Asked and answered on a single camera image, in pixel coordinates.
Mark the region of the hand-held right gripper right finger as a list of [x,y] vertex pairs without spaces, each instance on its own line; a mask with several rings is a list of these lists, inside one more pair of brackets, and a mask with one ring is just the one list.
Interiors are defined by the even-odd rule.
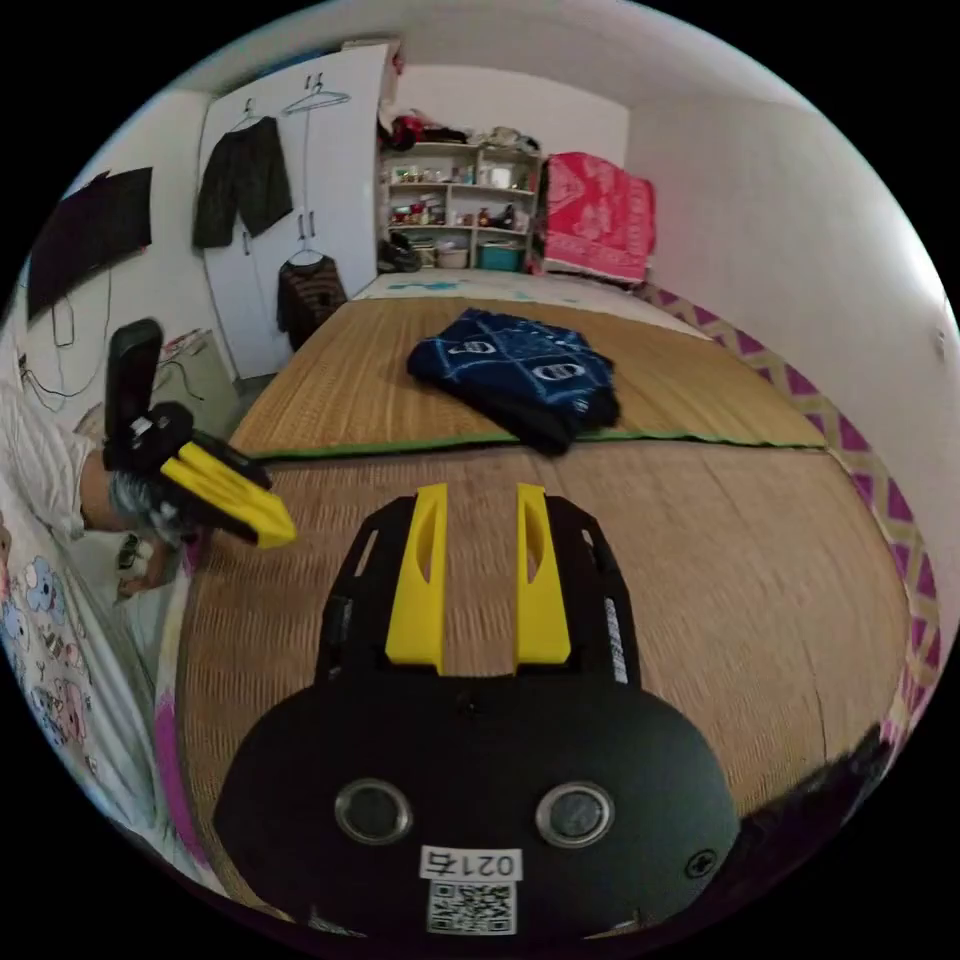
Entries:
[[515,664],[562,666],[571,654],[545,491],[516,488]]

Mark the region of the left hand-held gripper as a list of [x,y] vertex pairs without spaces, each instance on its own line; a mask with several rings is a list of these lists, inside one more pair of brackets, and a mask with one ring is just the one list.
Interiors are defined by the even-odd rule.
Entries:
[[113,426],[103,443],[103,461],[109,481],[113,473],[127,471],[171,487],[178,509],[196,527],[255,547],[281,547],[297,537],[286,506],[270,492],[265,468],[197,429],[179,403],[161,403]]

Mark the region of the person's left hand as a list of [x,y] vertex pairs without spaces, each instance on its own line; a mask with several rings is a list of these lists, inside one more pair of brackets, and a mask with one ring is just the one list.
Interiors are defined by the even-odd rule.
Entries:
[[118,595],[134,595],[163,586],[173,561],[197,539],[198,528],[181,509],[172,488],[157,479],[127,471],[111,475],[109,503],[135,549],[131,567],[120,575]]

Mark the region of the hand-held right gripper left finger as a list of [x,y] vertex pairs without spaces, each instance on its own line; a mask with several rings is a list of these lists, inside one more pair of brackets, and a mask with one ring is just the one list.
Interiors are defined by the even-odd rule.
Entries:
[[419,488],[385,644],[386,656],[394,666],[443,667],[447,519],[447,485]]

